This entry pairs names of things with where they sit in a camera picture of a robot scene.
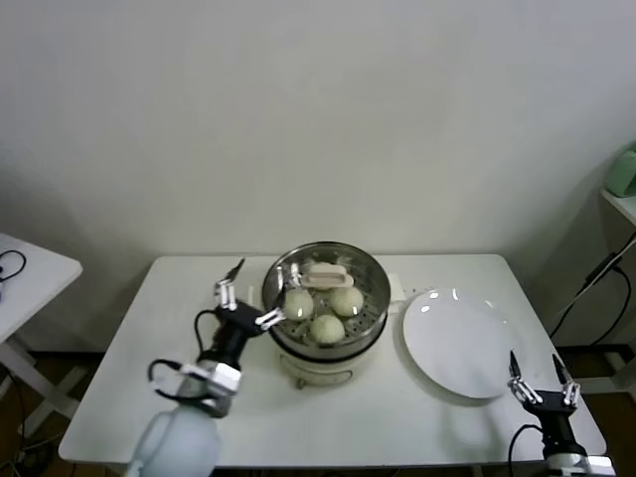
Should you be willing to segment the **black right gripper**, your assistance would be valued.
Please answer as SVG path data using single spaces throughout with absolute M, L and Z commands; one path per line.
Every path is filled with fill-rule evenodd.
M 574 381 L 558 355 L 552 354 L 552 359 L 561 384 L 561 393 L 535 391 L 523 379 L 513 351 L 510 351 L 508 388 L 524 410 L 539 420 L 544 448 L 576 448 L 578 443 L 569 422 L 575 407 L 566 403 L 578 402 L 580 384 Z

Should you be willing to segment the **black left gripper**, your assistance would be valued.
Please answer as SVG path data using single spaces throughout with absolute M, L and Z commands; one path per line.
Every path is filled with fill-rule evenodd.
M 274 306 L 263 312 L 237 300 L 235 281 L 245 262 L 242 257 L 224 277 L 215 283 L 217 307 L 214 309 L 219 326 L 213 338 L 213 360 L 238 366 L 247 342 L 286 319 L 285 298 L 277 298 Z

